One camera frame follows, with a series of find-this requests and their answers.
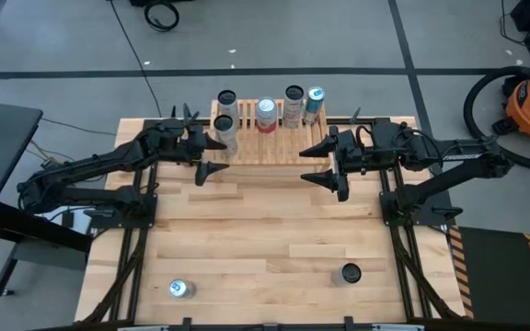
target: aluminum can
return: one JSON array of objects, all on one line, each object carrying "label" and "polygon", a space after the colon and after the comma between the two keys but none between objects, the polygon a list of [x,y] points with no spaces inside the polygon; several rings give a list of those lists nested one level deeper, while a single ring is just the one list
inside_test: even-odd
[{"label": "aluminum can", "polygon": [[324,103],[324,90],[321,87],[310,87],[304,106],[304,122],[314,124],[318,121],[318,114]]},{"label": "aluminum can", "polygon": [[236,127],[232,118],[228,115],[220,115],[213,121],[216,128],[216,139],[226,145],[223,153],[227,156],[236,154],[238,145],[236,144]]},{"label": "aluminum can", "polygon": [[304,90],[300,86],[290,86],[285,89],[285,100],[283,101],[283,127],[295,129],[300,124],[302,115],[302,100]]},{"label": "aluminum can", "polygon": [[347,263],[331,273],[332,282],[337,286],[346,286],[361,279],[361,269],[354,263]]},{"label": "aluminum can", "polygon": [[263,133],[269,133],[275,130],[277,126],[277,103],[270,97],[262,97],[257,102],[257,111],[255,114],[257,130]]},{"label": "aluminum can", "polygon": [[224,90],[218,93],[218,115],[228,115],[238,128],[238,104],[236,94],[231,90]]},{"label": "aluminum can", "polygon": [[169,285],[169,293],[177,299],[191,298],[195,294],[195,284],[188,280],[173,280]]}]

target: red and white can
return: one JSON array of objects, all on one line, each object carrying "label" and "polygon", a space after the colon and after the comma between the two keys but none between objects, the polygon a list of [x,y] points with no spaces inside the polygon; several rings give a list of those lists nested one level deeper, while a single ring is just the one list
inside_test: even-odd
[{"label": "red and white can", "polygon": [[270,97],[262,97],[257,102],[255,121],[257,130],[263,133],[269,133],[275,130],[277,126],[277,103]]}]

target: soda can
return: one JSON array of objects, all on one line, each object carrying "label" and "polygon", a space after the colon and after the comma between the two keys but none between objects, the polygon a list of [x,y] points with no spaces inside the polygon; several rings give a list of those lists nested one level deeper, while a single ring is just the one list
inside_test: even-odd
[{"label": "soda can", "polygon": [[218,115],[228,115],[238,128],[238,104],[236,94],[231,90],[224,90],[218,94]]},{"label": "soda can", "polygon": [[321,87],[310,87],[308,97],[305,100],[304,122],[314,124],[318,121],[318,113],[324,103],[324,90]]},{"label": "soda can", "polygon": [[195,294],[195,284],[187,280],[173,280],[169,284],[169,293],[177,299],[191,298]]},{"label": "soda can", "polygon": [[290,86],[285,89],[285,100],[283,101],[283,127],[295,129],[300,123],[302,115],[302,99],[304,90],[300,86]]},{"label": "soda can", "polygon": [[361,269],[354,263],[347,263],[331,273],[332,282],[337,286],[345,286],[361,279]]},{"label": "soda can", "polygon": [[213,121],[216,128],[216,139],[226,145],[223,151],[227,156],[236,154],[238,146],[236,144],[236,127],[232,118],[228,115],[220,115]]},{"label": "soda can", "polygon": [[257,130],[269,133],[277,126],[277,103],[270,97],[262,97],[257,102],[257,112],[255,114]]}]

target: power cord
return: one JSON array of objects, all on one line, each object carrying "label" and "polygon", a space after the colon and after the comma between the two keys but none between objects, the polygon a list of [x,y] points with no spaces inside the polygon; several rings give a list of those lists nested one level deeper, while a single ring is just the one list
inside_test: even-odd
[{"label": "power cord", "polygon": [[65,126],[65,127],[69,127],[69,128],[77,129],[77,130],[80,130],[80,131],[83,131],[83,132],[96,133],[96,134],[105,134],[105,135],[113,136],[113,137],[116,136],[116,133],[110,133],[110,132],[104,132],[104,131],[95,131],[95,130],[83,129],[83,128],[79,128],[78,126],[75,126],[75,125],[73,125],[73,124],[62,123],[62,122],[60,122],[60,121],[58,121],[58,120],[49,120],[49,119],[45,119],[45,118],[42,118],[41,120],[44,120],[44,121],[47,121],[47,122],[49,122],[49,123],[53,123],[53,124],[63,125],[63,126]]},{"label": "power cord", "polygon": [[[168,26],[161,24],[158,19],[150,14],[151,9],[155,6],[163,6],[173,12],[173,14],[175,14],[175,22]],[[168,0],[155,0],[144,7],[144,19],[146,19],[146,23],[148,23],[153,30],[158,32],[169,32],[179,24],[179,11],[175,6],[171,5],[171,2]]]},{"label": "power cord", "polygon": [[163,114],[161,113],[161,107],[158,105],[158,100],[156,99],[155,91],[153,90],[153,87],[148,81],[148,77],[146,76],[146,72],[144,71],[143,64],[141,63],[140,58],[138,57],[138,53],[136,53],[136,50],[134,49],[134,46],[132,42],[130,41],[130,37],[128,37],[128,33],[126,32],[126,29],[124,28],[124,25],[121,23],[120,16],[118,15],[118,11],[116,10],[116,6],[114,5],[113,0],[109,0],[109,4],[111,5],[111,9],[114,11],[114,15],[116,16],[116,19],[118,20],[118,23],[120,24],[120,28],[121,28],[121,31],[124,33],[124,37],[126,37],[126,40],[128,41],[128,44],[130,45],[132,53],[134,53],[134,57],[136,58],[136,61],[138,62],[138,66],[140,67],[141,73],[143,74],[144,81],[148,85],[148,90],[151,92],[151,95],[153,96],[153,100],[155,101],[156,112],[158,113],[158,117],[162,119]]},{"label": "power cord", "polygon": [[508,41],[514,42],[517,45],[521,45],[523,47],[526,47],[527,49],[530,49],[530,46],[524,43],[524,41],[526,40],[526,37],[523,38],[523,40],[516,40],[516,39],[509,37],[506,34],[506,17],[509,16],[510,14],[506,14],[506,10],[504,9],[504,0],[501,0],[501,9],[502,9],[502,16],[499,19],[500,26],[501,26],[501,36]]}]

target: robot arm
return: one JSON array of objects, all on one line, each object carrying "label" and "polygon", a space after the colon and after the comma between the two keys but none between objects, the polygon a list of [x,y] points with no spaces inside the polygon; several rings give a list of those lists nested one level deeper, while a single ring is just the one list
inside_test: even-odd
[{"label": "robot arm", "polygon": [[328,153],[334,153],[335,171],[303,174],[301,178],[337,191],[339,201],[345,201],[349,198],[349,173],[365,175],[367,171],[387,170],[398,164],[421,171],[433,164],[463,161],[462,165],[419,185],[397,188],[394,208],[405,211],[471,178],[503,177],[513,166],[504,158],[494,138],[435,141],[406,123],[389,120],[379,120],[372,131],[365,130],[374,143],[371,147],[364,146],[359,134],[353,135],[351,130],[339,132],[337,127],[330,127],[329,135],[321,143],[300,152],[300,156],[327,157]]},{"label": "robot arm", "polygon": [[140,204],[139,188],[127,186],[104,190],[69,186],[114,171],[143,170],[157,161],[197,166],[195,183],[203,185],[211,173],[228,165],[202,163],[202,152],[205,149],[222,150],[226,146],[210,138],[203,132],[202,126],[188,124],[193,117],[187,106],[184,115],[184,121],[175,118],[162,120],[156,126],[141,131],[132,141],[118,146],[113,152],[66,162],[35,173],[26,182],[17,185],[22,207],[20,209],[29,213],[43,213],[63,205],[111,205],[127,210],[129,206]]}]

